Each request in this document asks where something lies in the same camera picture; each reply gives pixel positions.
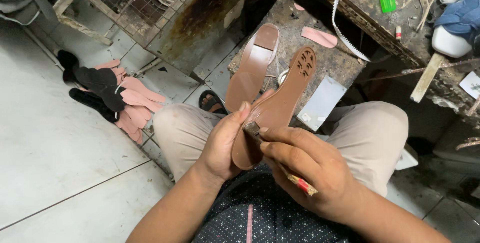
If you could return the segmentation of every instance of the knee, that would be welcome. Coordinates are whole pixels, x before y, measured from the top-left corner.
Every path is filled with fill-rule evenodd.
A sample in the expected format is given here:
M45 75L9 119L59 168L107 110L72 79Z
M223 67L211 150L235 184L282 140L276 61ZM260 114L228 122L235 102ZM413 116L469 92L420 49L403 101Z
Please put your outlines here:
M409 132L409 119L405 111L396 105L383 101L371 101L364 104L368 106L366 120L379 124L381 129L394 131L401 138L406 139Z
M169 104L158 110L153 116L153 131L157 138L168 139L176 130L189 121L190 105Z

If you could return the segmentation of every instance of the rust stain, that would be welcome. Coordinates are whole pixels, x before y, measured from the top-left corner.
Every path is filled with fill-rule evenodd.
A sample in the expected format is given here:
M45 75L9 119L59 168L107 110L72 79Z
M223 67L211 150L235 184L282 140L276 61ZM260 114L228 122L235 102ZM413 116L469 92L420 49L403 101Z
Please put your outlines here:
M193 0L171 30L170 39L176 43L170 48L172 56L179 56L185 47L191 46L198 37L204 37L213 25L223 21L231 9L230 3L229 0Z

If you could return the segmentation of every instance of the foot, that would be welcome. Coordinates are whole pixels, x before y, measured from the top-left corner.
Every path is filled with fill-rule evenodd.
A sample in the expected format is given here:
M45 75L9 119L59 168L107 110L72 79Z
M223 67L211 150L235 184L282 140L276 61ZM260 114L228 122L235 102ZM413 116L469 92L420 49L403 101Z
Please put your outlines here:
M201 105L202 105L202 106L205 105L205 104L208 102L208 100L210 100L210 99L212 99L212 98L213 98L213 96L210 95L210 94L208 94L208 95L205 96L205 98L202 100L202 104L201 104ZM222 106L221 106L219 103L216 103L216 104L214 104L214 105L212 106L212 108L210 108L210 110L208 110L208 111L209 111L209 112L213 112L213 111L218 110L218 109L222 109Z

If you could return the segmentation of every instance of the brown rubber sole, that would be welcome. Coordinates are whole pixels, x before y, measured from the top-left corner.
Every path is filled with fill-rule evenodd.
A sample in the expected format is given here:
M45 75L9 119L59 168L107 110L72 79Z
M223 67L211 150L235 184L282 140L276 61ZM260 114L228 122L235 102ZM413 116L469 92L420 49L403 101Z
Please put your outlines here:
M232 160L240 169L249 170L263 158L255 141L243 133L243 127L255 121L260 127L288 126L297 102L315 72L316 57L307 46L297 50L290 61L290 69L278 90L252 108L233 141Z
M251 103L262 88L268 65L275 58L280 42L280 30L273 24L263 24L243 50L239 69L228 83L225 107L235 112L243 101Z

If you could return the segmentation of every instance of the hand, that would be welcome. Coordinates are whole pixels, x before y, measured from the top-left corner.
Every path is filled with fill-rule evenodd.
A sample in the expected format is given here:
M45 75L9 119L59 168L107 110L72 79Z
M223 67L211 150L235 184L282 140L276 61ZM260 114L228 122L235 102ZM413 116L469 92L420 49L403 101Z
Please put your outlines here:
M253 105L273 93L273 89L267 90ZM238 111L220 120L210 132L205 147L195 162L195 165L201 167L207 176L212 176L213 180L221 184L240 173L240 168L232 162L231 150L233 140L250 113L251 107L252 105L243 102Z
M368 191L355 180L333 145L300 128L261 128L261 150L273 177L297 203L317 215L346 224L361 207L362 197ZM293 184L272 160L288 166L310 183L318 193L305 194Z

